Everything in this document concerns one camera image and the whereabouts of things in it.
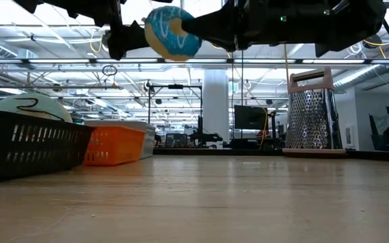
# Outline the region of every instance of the black monitor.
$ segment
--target black monitor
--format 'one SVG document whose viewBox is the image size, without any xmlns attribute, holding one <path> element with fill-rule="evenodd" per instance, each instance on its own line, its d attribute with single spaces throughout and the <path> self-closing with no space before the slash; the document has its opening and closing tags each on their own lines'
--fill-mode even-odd
<svg viewBox="0 0 389 243">
<path fill-rule="evenodd" d="M 236 129 L 248 129 L 248 130 L 264 129 L 265 119 L 267 119 L 267 117 L 263 108 L 249 107 L 244 105 L 235 105 L 234 109 L 235 109 Z"/>
</svg>

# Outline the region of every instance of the wooden surface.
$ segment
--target wooden surface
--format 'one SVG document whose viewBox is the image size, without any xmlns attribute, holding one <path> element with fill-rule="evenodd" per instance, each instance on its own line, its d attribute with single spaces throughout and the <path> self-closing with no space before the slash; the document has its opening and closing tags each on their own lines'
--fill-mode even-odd
<svg viewBox="0 0 389 243">
<path fill-rule="evenodd" d="M 389 242 L 389 163 L 154 157 L 0 183 L 0 243 Z"/>
</svg>

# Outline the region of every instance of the blue frosting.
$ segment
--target blue frosting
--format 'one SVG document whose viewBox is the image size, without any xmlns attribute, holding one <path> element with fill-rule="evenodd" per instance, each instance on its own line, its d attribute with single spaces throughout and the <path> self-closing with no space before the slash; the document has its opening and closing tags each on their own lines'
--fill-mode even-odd
<svg viewBox="0 0 389 243">
<path fill-rule="evenodd" d="M 178 36 L 174 34 L 169 26 L 173 18 L 191 20 L 194 17 L 180 7 L 165 6 L 154 9 L 145 20 L 150 24 L 154 35 L 171 55 L 187 55 L 193 57 L 201 48 L 202 40 L 193 34 Z"/>
</svg>

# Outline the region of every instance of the box grater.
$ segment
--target box grater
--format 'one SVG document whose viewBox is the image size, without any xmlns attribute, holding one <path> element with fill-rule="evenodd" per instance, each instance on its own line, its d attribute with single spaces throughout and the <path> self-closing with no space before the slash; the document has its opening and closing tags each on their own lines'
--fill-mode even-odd
<svg viewBox="0 0 389 243">
<path fill-rule="evenodd" d="M 301 82 L 321 79 L 318 84 Z M 288 84 L 288 129 L 284 152 L 342 150 L 331 68 L 292 74 Z"/>
</svg>

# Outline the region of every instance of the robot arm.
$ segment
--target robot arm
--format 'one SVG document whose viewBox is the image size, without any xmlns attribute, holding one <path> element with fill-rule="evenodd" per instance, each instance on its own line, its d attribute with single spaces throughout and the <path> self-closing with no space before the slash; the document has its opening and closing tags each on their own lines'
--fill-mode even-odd
<svg viewBox="0 0 389 243">
<path fill-rule="evenodd" d="M 122 24 L 120 4 L 126 0 L 14 1 L 31 13 L 45 2 L 66 9 L 72 18 L 82 14 L 98 26 L 109 24 L 107 46 L 113 59 L 149 46 L 138 23 Z M 183 21 L 182 29 L 228 52 L 251 45 L 315 43 L 320 57 L 376 34 L 385 14 L 382 0 L 228 0 L 218 11 Z"/>
<path fill-rule="evenodd" d="M 229 0 L 182 28 L 227 51 L 315 43 L 320 57 L 376 34 L 385 14 L 382 0 Z"/>
</svg>

